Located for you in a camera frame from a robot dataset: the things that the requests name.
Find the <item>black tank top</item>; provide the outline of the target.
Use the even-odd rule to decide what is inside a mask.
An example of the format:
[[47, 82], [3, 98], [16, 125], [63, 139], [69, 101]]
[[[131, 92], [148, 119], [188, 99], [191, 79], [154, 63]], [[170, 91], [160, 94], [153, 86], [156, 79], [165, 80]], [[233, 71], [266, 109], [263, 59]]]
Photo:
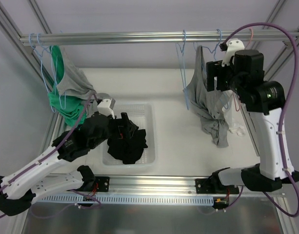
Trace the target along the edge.
[[131, 136], [122, 136], [122, 139], [115, 139], [107, 144], [108, 154], [123, 164], [135, 164], [141, 158], [144, 149], [148, 148], [145, 129], [139, 129], [130, 121], [130, 134]]

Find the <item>blue wire hanger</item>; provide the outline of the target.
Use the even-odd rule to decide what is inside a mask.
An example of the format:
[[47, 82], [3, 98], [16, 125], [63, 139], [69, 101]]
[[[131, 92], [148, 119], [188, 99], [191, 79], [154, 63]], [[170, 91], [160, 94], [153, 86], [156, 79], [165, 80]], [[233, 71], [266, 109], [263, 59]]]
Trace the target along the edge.
[[183, 30], [183, 39], [182, 39], [182, 45], [180, 45], [179, 42], [175, 44], [176, 46], [176, 53], [178, 57], [179, 62], [179, 70], [181, 75], [181, 81], [183, 85], [183, 94], [184, 94], [184, 100], [186, 109], [189, 110], [189, 100], [187, 95], [187, 84], [186, 84], [186, 70], [185, 70], [185, 45], [186, 45], [186, 31]]

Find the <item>white tank top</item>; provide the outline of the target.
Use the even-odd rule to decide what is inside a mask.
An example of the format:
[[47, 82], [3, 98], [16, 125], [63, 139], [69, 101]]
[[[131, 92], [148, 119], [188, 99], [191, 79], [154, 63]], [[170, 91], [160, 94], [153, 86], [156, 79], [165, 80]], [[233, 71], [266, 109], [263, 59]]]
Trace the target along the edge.
[[225, 119], [225, 122], [228, 125], [228, 130], [232, 134], [237, 134], [239, 137], [245, 136], [245, 128], [233, 117], [233, 110], [235, 112], [240, 111], [240, 101], [238, 96], [232, 91], [223, 91], [222, 96], [220, 97], [222, 103], [222, 112]]

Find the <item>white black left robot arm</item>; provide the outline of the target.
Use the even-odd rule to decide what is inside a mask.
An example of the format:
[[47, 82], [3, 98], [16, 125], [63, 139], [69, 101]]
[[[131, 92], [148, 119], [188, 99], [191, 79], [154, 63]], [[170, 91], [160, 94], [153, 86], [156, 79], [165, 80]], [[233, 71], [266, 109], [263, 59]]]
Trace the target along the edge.
[[68, 190], [91, 190], [96, 177], [89, 166], [81, 165], [73, 172], [52, 179], [47, 176], [112, 137], [131, 138], [135, 130], [137, 126], [126, 113], [120, 118], [94, 113], [83, 124], [56, 138], [22, 169], [9, 176], [0, 176], [0, 211], [3, 215], [15, 216], [49, 195]]

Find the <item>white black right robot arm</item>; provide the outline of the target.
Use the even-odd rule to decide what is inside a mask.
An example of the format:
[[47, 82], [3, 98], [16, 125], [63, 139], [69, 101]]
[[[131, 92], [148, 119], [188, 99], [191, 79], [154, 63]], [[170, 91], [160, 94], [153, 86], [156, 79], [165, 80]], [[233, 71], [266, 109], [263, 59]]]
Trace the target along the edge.
[[245, 168], [223, 168], [213, 172], [211, 188], [220, 194], [228, 186], [245, 186], [254, 192], [273, 192], [283, 184], [299, 182], [299, 171], [289, 158], [281, 156], [279, 118], [285, 104], [282, 85], [265, 81], [264, 56], [257, 50], [239, 50], [230, 58], [231, 65], [207, 62], [207, 90], [236, 93], [249, 112], [257, 134], [260, 162]]

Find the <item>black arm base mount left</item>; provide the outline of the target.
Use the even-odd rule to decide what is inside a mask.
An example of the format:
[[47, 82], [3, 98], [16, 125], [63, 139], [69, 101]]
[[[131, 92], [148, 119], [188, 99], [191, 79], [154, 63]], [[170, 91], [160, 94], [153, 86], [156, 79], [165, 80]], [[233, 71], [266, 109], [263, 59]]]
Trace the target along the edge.
[[108, 176], [96, 176], [95, 181], [86, 187], [81, 187], [79, 189], [76, 189], [76, 191], [79, 192], [91, 192], [91, 193], [98, 193], [103, 192], [106, 193], [109, 191], [109, 185], [110, 185], [110, 177]]

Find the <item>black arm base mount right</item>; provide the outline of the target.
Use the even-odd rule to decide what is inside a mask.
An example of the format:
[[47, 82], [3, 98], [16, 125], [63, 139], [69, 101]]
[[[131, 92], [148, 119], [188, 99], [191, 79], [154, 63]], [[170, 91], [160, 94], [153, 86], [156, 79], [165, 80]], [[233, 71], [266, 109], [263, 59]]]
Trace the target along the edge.
[[207, 178], [196, 178], [195, 188], [197, 194], [239, 194], [239, 188], [234, 185], [222, 185], [219, 180], [212, 176]]

